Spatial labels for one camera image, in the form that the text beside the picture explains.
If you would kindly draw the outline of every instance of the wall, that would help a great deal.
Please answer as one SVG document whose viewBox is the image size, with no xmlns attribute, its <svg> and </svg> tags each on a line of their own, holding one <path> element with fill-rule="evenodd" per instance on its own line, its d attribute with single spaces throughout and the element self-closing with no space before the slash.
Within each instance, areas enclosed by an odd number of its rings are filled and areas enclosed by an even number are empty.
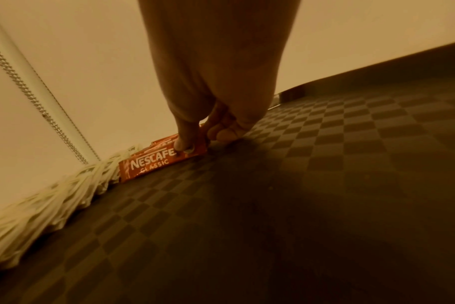
<svg viewBox="0 0 455 304">
<path fill-rule="evenodd" d="M 101 157 L 176 132 L 136 0 L 4 0 L 0 22 Z M 452 42 L 455 0 L 303 1 L 276 91 Z"/>
<path fill-rule="evenodd" d="M 81 166 L 0 68 L 0 207 L 41 190 Z"/>
</svg>

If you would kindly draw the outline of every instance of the red sachet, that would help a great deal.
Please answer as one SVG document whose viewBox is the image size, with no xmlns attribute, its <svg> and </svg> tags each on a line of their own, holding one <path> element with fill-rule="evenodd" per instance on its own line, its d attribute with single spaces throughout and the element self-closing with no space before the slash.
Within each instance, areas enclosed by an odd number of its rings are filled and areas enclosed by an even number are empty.
<svg viewBox="0 0 455 304">
<path fill-rule="evenodd" d="M 208 148 L 204 136 L 199 136 L 194 148 L 186 152 L 174 149 L 174 140 L 178 135 L 171 135 L 151 143 L 151 145 L 119 162 L 121 182 L 131 180 L 153 170 L 169 166 L 182 160 L 204 155 Z"/>
</svg>

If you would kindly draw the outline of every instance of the checkered surface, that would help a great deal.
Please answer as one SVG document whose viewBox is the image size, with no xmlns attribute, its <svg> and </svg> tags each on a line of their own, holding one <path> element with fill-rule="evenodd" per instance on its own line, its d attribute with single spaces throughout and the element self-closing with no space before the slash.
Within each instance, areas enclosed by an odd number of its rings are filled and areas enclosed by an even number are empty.
<svg viewBox="0 0 455 304">
<path fill-rule="evenodd" d="M 281 105 L 119 185 L 0 303 L 455 303 L 455 79 Z"/>
</svg>

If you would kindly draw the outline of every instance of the hand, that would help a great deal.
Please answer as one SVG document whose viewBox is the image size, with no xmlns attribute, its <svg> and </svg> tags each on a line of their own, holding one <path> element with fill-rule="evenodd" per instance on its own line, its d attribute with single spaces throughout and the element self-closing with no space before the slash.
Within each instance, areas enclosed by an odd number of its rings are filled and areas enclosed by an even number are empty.
<svg viewBox="0 0 455 304">
<path fill-rule="evenodd" d="M 199 122 L 229 143 L 266 113 L 298 0 L 140 0 L 161 89 L 177 123 L 178 151 Z"/>
</svg>

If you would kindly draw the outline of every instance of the metal chain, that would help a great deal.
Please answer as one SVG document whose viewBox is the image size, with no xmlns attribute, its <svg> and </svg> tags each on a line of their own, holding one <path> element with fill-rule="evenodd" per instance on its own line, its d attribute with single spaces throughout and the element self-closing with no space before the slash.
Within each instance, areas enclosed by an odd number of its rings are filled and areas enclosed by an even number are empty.
<svg viewBox="0 0 455 304">
<path fill-rule="evenodd" d="M 29 99 L 29 101 L 36 107 L 36 109 L 41 113 L 41 115 L 46 119 L 46 121 L 51 125 L 54 131 L 61 137 L 62 141 L 69 147 L 69 149 L 74 153 L 76 158 L 83 164 L 87 165 L 88 161 L 84 158 L 84 156 L 80 153 L 80 151 L 76 148 L 76 146 L 71 142 L 71 140 L 67 137 L 67 135 L 62 131 L 62 129 L 58 126 L 56 121 L 51 117 L 51 115 L 47 112 L 47 110 L 43 107 L 43 105 L 39 102 L 37 97 L 32 93 L 32 91 L 28 88 L 26 83 L 21 79 L 18 73 L 13 69 L 13 67 L 9 64 L 6 58 L 0 52 L 0 66 L 1 68 L 9 75 L 9 77 L 14 81 L 17 87 L 24 93 L 24 95 Z M 85 137 L 73 123 L 76 130 L 81 135 L 82 139 L 87 143 L 89 148 L 92 150 L 94 155 L 100 160 L 99 156 L 96 154 L 94 149 L 91 145 L 87 142 Z"/>
</svg>

